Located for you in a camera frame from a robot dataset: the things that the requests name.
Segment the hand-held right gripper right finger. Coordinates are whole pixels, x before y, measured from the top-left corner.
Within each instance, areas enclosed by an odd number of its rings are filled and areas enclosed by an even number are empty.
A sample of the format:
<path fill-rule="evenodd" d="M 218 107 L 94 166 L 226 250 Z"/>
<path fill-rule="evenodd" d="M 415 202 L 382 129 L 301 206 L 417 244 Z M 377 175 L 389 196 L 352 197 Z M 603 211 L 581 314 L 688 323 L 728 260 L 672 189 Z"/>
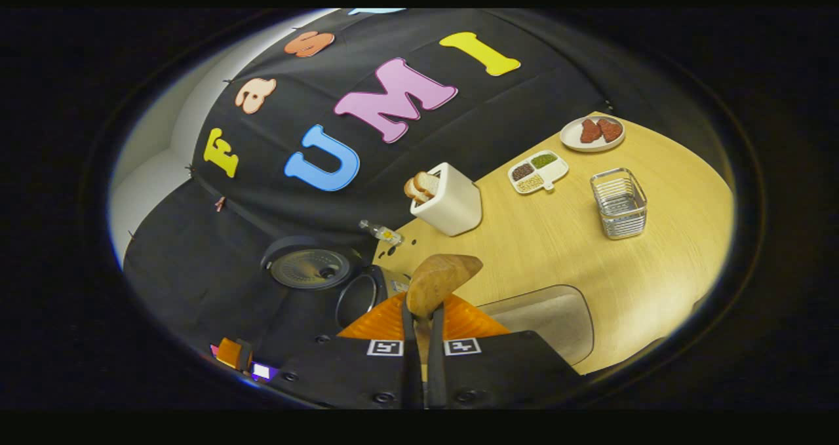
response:
<path fill-rule="evenodd" d="M 585 378 L 533 330 L 510 332 L 456 295 L 433 313 L 429 408 L 552 407 L 584 385 Z"/>

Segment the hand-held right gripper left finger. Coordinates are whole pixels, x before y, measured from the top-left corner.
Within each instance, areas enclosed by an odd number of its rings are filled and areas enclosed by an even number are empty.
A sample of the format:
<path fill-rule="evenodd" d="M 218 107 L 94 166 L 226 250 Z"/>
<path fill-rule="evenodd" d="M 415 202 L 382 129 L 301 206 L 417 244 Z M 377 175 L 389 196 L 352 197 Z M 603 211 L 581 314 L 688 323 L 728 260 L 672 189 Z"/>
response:
<path fill-rule="evenodd" d="M 420 355 L 405 298 L 381 302 L 331 340 L 291 356 L 272 388 L 323 408 L 420 409 Z"/>

